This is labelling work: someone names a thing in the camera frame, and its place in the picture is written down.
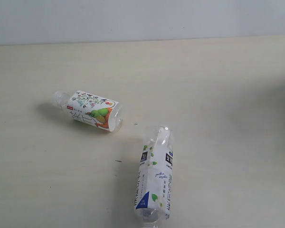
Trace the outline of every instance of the green leaf graphic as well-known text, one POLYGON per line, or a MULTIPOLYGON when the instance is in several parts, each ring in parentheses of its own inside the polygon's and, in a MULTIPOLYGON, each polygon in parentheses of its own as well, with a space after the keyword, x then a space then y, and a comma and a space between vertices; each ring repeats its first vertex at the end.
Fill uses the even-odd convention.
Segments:
POLYGON ((155 194, 152 194, 152 200, 155 202, 158 199, 158 196, 155 194))

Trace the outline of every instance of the lying bottle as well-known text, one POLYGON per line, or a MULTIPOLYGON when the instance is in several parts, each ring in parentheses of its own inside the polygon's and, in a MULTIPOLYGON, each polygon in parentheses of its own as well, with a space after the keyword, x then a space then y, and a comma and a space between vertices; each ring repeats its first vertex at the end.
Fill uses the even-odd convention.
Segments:
POLYGON ((78 90, 75 93, 55 92, 52 104, 64 109, 74 120, 110 132, 121 127, 123 107, 117 101, 78 90))
POLYGON ((168 127, 149 129, 138 172, 134 211, 142 228, 157 228, 170 216, 172 134, 168 127))

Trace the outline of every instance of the white table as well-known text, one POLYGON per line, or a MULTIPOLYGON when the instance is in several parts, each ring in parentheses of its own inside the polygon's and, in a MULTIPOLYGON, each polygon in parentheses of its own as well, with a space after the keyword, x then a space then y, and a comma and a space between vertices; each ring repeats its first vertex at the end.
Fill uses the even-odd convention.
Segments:
POLYGON ((285 36, 0 47, 0 228, 138 228, 149 123, 175 136, 162 228, 285 228, 285 36), (61 89, 122 102, 122 129, 63 116, 61 89))

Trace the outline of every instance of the white label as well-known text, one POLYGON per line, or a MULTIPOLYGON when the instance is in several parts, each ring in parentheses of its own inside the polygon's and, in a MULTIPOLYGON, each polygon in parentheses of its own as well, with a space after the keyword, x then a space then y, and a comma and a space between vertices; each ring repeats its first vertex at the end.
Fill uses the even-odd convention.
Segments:
POLYGON ((109 130, 109 116, 117 104, 117 101, 78 90, 66 108, 73 119, 109 130))
POLYGON ((170 215, 173 152, 164 146, 145 145, 138 172, 134 209, 161 209, 170 215))

